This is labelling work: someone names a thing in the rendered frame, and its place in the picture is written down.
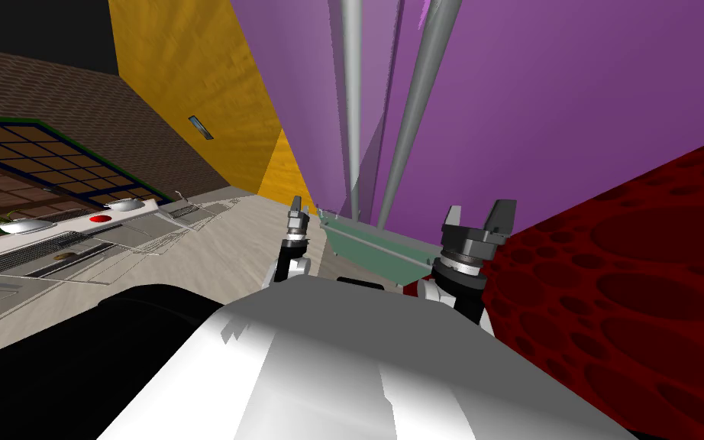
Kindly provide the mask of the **green flat panel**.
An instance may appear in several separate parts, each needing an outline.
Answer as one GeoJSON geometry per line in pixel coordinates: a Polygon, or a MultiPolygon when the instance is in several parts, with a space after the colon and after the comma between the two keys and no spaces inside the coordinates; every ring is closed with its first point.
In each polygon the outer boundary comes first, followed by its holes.
{"type": "Polygon", "coordinates": [[[436,245],[354,222],[328,210],[319,212],[319,221],[335,255],[400,286],[429,275],[441,251],[436,245]]]}

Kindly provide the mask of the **purple cupboard door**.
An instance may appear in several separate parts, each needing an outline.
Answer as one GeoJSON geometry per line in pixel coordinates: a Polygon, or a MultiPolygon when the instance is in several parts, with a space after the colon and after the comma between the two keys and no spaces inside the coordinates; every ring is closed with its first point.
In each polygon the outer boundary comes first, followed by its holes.
{"type": "Polygon", "coordinates": [[[347,201],[339,0],[231,0],[315,206],[347,201]]]}
{"type": "Polygon", "coordinates": [[[704,146],[704,0],[463,0],[386,227],[521,231],[704,146]]]}

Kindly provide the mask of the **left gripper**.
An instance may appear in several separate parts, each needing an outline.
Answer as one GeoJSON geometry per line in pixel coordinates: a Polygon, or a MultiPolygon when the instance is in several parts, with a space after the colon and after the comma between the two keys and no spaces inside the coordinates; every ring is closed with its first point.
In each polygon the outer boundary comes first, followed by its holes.
{"type": "Polygon", "coordinates": [[[309,217],[309,206],[302,207],[302,197],[295,196],[288,212],[287,241],[304,241],[307,237],[309,217]]]}

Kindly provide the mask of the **dark grid window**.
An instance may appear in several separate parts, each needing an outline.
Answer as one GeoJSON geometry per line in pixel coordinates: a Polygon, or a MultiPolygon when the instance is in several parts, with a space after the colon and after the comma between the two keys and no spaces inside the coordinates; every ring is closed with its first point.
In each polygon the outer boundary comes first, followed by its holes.
{"type": "Polygon", "coordinates": [[[0,217],[70,219],[133,198],[170,198],[33,119],[0,118],[0,217]]]}

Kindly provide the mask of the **small grey wall plate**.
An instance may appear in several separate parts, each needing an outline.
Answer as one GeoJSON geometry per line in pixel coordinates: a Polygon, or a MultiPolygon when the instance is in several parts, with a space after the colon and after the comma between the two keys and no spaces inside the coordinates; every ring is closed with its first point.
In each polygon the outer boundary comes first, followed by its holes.
{"type": "Polygon", "coordinates": [[[194,116],[194,115],[190,116],[189,121],[198,130],[198,132],[203,136],[204,139],[207,139],[207,140],[214,139],[214,136],[212,135],[212,133],[203,125],[203,123],[200,122],[200,120],[196,116],[194,116]]]}

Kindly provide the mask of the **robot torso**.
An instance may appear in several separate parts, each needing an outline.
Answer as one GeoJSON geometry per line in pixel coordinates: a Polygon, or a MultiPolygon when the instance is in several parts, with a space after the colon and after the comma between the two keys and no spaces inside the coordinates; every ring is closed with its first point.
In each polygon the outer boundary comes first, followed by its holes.
{"type": "Polygon", "coordinates": [[[298,276],[217,309],[98,440],[636,440],[442,302],[298,276]]]}

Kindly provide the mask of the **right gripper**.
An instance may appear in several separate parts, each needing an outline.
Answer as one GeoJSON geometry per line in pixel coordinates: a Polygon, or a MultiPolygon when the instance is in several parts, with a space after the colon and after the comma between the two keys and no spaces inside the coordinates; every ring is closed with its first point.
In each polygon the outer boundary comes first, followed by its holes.
{"type": "Polygon", "coordinates": [[[513,232],[516,207],[514,199],[495,200],[483,229],[478,229],[460,226],[462,208],[452,205],[441,226],[441,256],[464,264],[491,261],[513,232]]]}

